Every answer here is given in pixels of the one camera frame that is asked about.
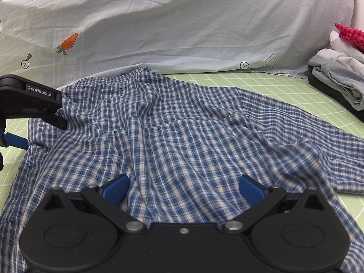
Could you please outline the grey printed backdrop sheet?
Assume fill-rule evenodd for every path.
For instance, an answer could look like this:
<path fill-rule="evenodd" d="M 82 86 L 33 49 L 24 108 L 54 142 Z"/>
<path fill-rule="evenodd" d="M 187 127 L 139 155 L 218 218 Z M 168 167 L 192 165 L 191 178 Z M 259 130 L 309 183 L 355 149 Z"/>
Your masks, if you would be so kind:
<path fill-rule="evenodd" d="M 1 74 L 59 88 L 139 67 L 305 73 L 355 0 L 1 0 Z"/>

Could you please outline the black folded garment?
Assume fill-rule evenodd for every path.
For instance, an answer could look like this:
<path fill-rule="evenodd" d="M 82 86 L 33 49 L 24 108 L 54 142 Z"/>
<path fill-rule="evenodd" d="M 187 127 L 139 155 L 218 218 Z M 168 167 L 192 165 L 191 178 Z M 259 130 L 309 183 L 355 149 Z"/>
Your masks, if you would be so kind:
<path fill-rule="evenodd" d="M 337 103 L 341 104 L 345 109 L 350 111 L 351 114 L 356 116 L 361 122 L 363 122 L 363 110 L 354 109 L 350 103 L 344 98 L 344 96 L 337 90 L 330 88 L 327 84 L 324 84 L 320 80 L 316 79 L 312 73 L 308 75 L 308 82 L 323 94 L 331 97 Z"/>

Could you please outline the grey folded sweater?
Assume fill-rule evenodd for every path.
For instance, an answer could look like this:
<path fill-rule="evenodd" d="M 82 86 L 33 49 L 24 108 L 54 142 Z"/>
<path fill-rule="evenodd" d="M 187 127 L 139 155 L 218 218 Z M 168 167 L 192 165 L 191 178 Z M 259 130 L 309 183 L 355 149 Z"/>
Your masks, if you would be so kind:
<path fill-rule="evenodd" d="M 363 110 L 363 76 L 341 64 L 321 56 L 313 56 L 308 65 L 312 75 L 320 82 L 340 92 L 356 110 Z"/>

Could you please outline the white folded garment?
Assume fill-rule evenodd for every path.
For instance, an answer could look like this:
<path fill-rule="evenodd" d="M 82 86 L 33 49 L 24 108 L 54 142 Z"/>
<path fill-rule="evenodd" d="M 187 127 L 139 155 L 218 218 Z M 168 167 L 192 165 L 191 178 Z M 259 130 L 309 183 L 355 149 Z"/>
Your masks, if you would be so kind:
<path fill-rule="evenodd" d="M 332 61 L 355 59 L 363 63 L 363 52 L 359 51 L 353 44 L 341 39 L 336 31 L 329 34 L 329 44 L 331 49 L 322 49 L 317 52 L 317 55 Z"/>

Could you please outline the red checked garment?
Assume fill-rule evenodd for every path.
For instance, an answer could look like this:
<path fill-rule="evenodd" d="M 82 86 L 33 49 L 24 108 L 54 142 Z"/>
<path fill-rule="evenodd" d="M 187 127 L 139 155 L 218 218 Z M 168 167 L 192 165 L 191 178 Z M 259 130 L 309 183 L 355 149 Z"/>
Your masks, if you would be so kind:
<path fill-rule="evenodd" d="M 363 31 L 350 28 L 340 23 L 335 23 L 335 27 L 339 30 L 339 37 L 346 42 L 353 44 L 356 48 L 363 50 L 364 33 Z"/>

